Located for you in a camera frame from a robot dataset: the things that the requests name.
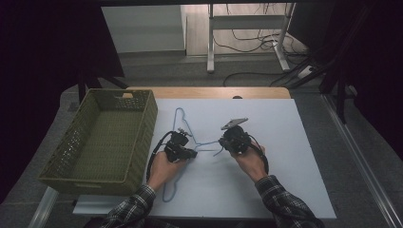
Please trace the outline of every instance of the plaid shirt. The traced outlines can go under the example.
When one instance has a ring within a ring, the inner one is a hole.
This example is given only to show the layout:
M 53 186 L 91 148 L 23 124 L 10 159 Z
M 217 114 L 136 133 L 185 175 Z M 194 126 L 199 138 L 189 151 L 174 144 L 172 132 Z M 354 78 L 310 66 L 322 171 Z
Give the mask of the plaid shirt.
M 305 202 L 287 192 L 275 176 L 265 177 L 256 182 L 255 186 L 264 205 L 273 213 L 278 227 L 323 226 Z M 147 185 L 142 185 L 132 197 L 109 212 L 102 227 L 176 227 L 163 221 L 145 218 L 155 198 L 154 190 Z

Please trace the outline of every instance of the wall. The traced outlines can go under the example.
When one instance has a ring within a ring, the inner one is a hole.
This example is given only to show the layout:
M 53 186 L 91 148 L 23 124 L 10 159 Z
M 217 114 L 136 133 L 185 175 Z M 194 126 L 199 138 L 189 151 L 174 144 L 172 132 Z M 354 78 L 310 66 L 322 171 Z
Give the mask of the wall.
M 181 6 L 102 10 L 118 53 L 184 50 Z

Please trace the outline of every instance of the person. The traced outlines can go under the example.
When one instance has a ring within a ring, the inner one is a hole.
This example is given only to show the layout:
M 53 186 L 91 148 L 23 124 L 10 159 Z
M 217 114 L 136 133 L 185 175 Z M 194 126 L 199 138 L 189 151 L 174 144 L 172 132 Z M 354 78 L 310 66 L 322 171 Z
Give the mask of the person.
M 231 154 L 231 156 L 255 183 L 264 205 L 273 213 L 277 227 L 324 226 L 303 200 L 286 191 L 274 175 L 266 174 L 263 161 L 254 149 L 248 147 L 243 154 Z M 152 208 L 156 192 L 164 183 L 173 179 L 185 164 L 186 161 L 169 162 L 165 152 L 159 152 L 152 164 L 148 182 L 132 197 L 113 208 L 101 227 L 176 227 L 145 217 Z

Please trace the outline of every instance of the white tabletop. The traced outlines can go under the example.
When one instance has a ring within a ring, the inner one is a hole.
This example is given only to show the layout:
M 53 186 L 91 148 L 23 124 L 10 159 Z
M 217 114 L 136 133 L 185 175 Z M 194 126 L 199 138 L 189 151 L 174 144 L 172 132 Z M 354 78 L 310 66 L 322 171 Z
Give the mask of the white tabletop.
M 177 107 L 198 143 L 220 138 L 221 127 L 231 119 L 247 117 L 240 126 L 266 147 L 270 174 L 292 194 L 304 200 L 318 218 L 335 219 L 336 215 L 320 176 L 311 146 L 305 134 L 297 107 L 292 99 L 157 99 L 159 108 L 150 151 L 172 130 Z M 178 114 L 176 127 L 187 130 Z M 195 146 L 192 139 L 186 147 Z M 237 163 L 222 151 L 218 143 L 200 147 L 177 184 L 175 198 L 163 202 L 163 189 L 157 193 L 149 216 L 166 218 L 267 219 L 271 213 L 264 207 L 254 183 Z M 173 181 L 167 184 L 165 198 L 173 192 Z M 106 214 L 125 198 L 81 196 L 74 214 Z

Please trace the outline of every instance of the green woven basket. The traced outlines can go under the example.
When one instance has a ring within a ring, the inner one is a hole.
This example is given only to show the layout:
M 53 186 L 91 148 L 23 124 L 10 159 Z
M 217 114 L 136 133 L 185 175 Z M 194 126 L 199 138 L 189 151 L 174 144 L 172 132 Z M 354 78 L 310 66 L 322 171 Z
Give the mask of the green woven basket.
M 132 195 L 157 113 L 152 90 L 90 89 L 39 180 L 60 193 Z

